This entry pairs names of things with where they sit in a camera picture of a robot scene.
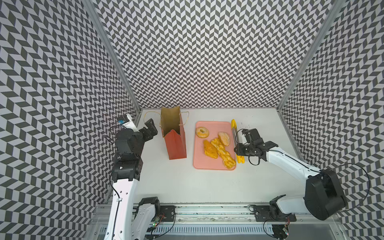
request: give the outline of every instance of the paper bag handle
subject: paper bag handle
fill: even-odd
[[[182,113],[188,113],[188,117],[187,117],[187,120],[185,121],[185,123],[184,123],[184,124],[179,124],[179,126],[181,126],[181,125],[183,125],[183,126],[186,125],[187,122],[188,122],[188,119],[189,119],[189,112],[188,112],[188,111],[187,111],[187,112],[180,112],[179,115],[182,114]]]
[[[144,117],[143,117],[143,121],[145,122],[145,116],[147,115],[147,113],[157,113],[158,115],[160,115],[160,117],[161,117],[161,114],[160,113],[158,113],[158,112],[155,112],[155,111],[148,111],[148,112],[146,112],[145,114],[144,114]],[[188,122],[188,119],[189,119],[189,112],[187,111],[187,112],[180,112],[179,113],[179,115],[180,114],[182,114],[182,113],[188,113],[188,117],[187,117],[187,120],[185,121],[185,123],[184,124],[179,124],[179,126],[181,126],[181,125],[186,125],[187,124],[187,122]]]
[[[155,111],[148,111],[148,112],[146,112],[146,113],[144,114],[144,117],[143,117],[143,121],[144,121],[144,123],[145,123],[145,116],[147,115],[147,113],[157,113],[158,115],[160,115],[160,118],[161,118],[161,114],[160,114],[160,113],[155,112]]]

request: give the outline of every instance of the paper bag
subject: paper bag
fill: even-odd
[[[166,141],[169,159],[186,158],[187,148],[180,106],[161,108],[161,131]]]

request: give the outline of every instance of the yellow tongs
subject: yellow tongs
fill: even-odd
[[[234,119],[232,119],[231,121],[231,128],[232,128],[232,135],[233,135],[233,141],[235,142],[235,147],[236,147],[236,144],[239,143],[239,136],[237,134],[237,125],[236,125],[236,121]],[[244,156],[238,156],[236,153],[236,159],[237,159],[237,162],[238,163],[244,163],[245,160],[244,160]]]

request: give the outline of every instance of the donut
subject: donut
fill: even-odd
[[[197,127],[196,135],[200,138],[206,138],[209,136],[209,131],[206,127]]]

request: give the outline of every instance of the pink tray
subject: pink tray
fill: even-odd
[[[229,152],[231,157],[235,159],[234,143],[232,137],[231,123],[230,122],[216,122],[216,121],[199,121],[196,123],[196,127],[206,127],[209,130],[209,136],[206,138],[199,138],[195,134],[195,149],[193,154],[193,166],[196,169],[210,169],[210,170],[234,170],[236,165],[228,169],[223,164],[223,159],[220,156],[216,159],[208,157],[204,154],[204,140],[211,141],[218,137],[218,132],[226,132],[229,135],[230,143],[225,149]]]

